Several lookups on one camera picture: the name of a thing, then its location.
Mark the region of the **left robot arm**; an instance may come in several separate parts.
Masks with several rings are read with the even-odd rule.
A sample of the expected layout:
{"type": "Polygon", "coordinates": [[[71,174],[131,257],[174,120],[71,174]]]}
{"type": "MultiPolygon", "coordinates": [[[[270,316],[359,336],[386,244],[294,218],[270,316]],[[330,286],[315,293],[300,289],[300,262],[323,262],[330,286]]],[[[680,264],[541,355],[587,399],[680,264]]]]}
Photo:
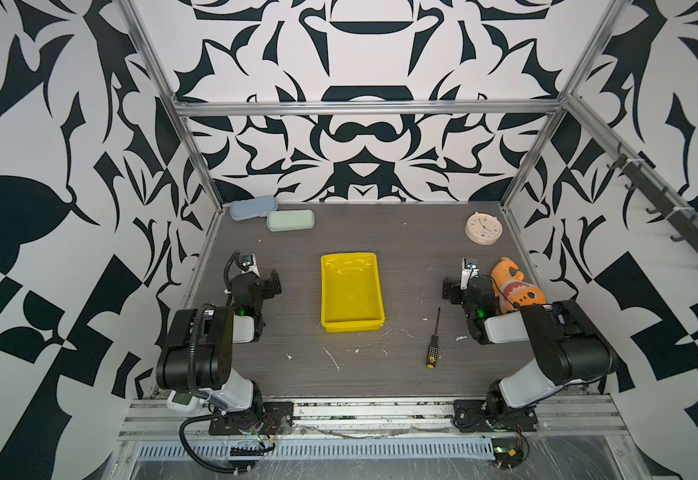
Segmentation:
{"type": "Polygon", "coordinates": [[[278,273],[259,271],[254,254],[234,252],[223,270],[223,306],[205,304],[176,312],[156,367],[158,387],[169,392],[167,407],[198,416],[218,412],[215,424],[246,430],[264,416],[258,385],[233,367],[233,347],[255,343],[266,326],[263,304],[282,293],[278,273]]]}

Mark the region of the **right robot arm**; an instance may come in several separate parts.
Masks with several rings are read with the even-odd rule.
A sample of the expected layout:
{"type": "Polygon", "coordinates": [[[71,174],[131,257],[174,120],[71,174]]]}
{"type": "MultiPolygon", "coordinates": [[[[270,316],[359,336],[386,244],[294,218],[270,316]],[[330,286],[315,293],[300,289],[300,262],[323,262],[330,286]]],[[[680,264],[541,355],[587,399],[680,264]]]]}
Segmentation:
{"type": "Polygon", "coordinates": [[[463,433],[532,431],[536,406],[570,386],[604,380],[619,362],[613,347],[573,300],[549,301],[503,257],[483,275],[465,258],[457,278],[444,278],[442,297],[462,308],[481,345],[526,342],[532,359],[492,382],[482,400],[457,400],[452,422],[463,433]]]}

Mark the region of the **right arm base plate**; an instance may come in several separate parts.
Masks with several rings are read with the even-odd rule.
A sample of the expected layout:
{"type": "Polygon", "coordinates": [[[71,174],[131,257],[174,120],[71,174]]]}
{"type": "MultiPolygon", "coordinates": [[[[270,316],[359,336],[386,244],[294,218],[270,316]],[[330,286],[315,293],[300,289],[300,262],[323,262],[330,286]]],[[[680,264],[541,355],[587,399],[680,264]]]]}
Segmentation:
{"type": "Polygon", "coordinates": [[[538,425],[532,406],[513,409],[486,400],[456,400],[453,408],[452,424],[462,433],[534,432],[538,425]]]}

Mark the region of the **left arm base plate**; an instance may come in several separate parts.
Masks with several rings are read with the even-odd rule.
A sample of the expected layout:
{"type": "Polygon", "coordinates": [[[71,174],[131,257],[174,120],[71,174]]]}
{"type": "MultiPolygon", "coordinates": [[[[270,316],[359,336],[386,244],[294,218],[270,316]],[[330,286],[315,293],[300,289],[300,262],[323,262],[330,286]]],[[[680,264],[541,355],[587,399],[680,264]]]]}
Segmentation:
{"type": "Polygon", "coordinates": [[[245,411],[232,412],[211,421],[211,436],[242,435],[256,431],[262,435],[277,435],[292,427],[292,402],[264,402],[253,404],[245,411]]]}

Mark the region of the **black yellow handled screwdriver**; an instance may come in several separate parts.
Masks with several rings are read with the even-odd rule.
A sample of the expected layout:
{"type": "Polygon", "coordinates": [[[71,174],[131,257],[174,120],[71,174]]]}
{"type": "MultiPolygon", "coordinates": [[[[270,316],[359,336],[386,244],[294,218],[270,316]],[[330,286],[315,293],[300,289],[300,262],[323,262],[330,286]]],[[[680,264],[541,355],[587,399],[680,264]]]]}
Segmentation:
{"type": "Polygon", "coordinates": [[[436,364],[437,364],[437,360],[439,358],[438,328],[439,328],[440,315],[441,315],[441,309],[438,309],[436,319],[435,319],[434,331],[430,337],[430,341],[429,341],[429,344],[427,347],[425,365],[428,369],[435,369],[436,364]]]}

